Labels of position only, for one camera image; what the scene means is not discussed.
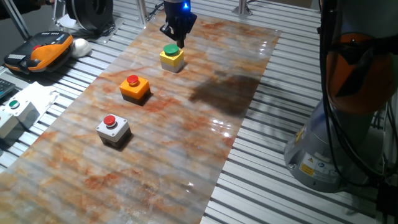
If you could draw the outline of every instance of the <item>red push button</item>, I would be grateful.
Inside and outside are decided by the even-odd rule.
[[[127,82],[130,83],[130,84],[134,84],[134,83],[138,82],[138,76],[137,75],[130,75],[127,78]]]
[[[106,124],[107,126],[112,126],[112,125],[114,125],[115,122],[116,122],[116,118],[112,115],[107,115],[104,118],[104,124]]]
[[[41,45],[39,44],[39,45],[36,45],[36,46],[34,46],[33,47],[33,50],[36,50],[36,49],[38,49],[39,47],[41,47]]]

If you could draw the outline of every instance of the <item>orange-stained mat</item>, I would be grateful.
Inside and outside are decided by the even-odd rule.
[[[0,223],[199,223],[280,31],[198,15],[185,67],[162,70],[161,12],[7,171]],[[153,95],[124,101],[137,75]],[[134,135],[116,151],[96,127],[109,113]]]

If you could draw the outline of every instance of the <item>button box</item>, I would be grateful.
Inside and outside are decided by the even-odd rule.
[[[0,108],[0,148],[7,149],[11,147],[25,129],[12,114],[6,111],[5,107]]]
[[[99,137],[106,146],[122,148],[132,136],[126,119],[109,114],[96,128]]]
[[[26,129],[29,129],[40,116],[32,102],[17,98],[11,98],[6,105],[6,111],[12,113]]]
[[[122,82],[120,92],[124,100],[140,106],[145,103],[151,94],[148,80],[136,75],[130,75]]]
[[[175,44],[169,44],[164,47],[160,53],[160,62],[164,70],[172,73],[178,73],[184,66],[184,51]]]

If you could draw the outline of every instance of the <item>green push button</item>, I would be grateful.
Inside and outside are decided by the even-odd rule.
[[[19,102],[17,100],[12,100],[8,105],[11,109],[16,109],[19,106]]]
[[[163,50],[167,56],[174,56],[178,53],[180,48],[175,44],[167,44],[164,46]]]

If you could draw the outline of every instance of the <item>aluminum profile table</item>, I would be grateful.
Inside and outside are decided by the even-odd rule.
[[[151,12],[159,1],[146,1]],[[322,97],[317,11],[273,2],[253,2],[252,16],[237,16],[232,0],[192,0],[192,11],[207,16],[282,30],[233,148],[218,179],[202,223],[393,223],[376,211],[377,191],[324,194],[304,187],[285,168],[283,148],[310,117]],[[88,57],[70,59],[51,77],[60,93],[40,121],[0,157],[7,169],[61,115],[143,29],[137,6],[114,0],[124,24],[107,44],[91,43]],[[18,89],[27,83],[0,67],[0,78]]]

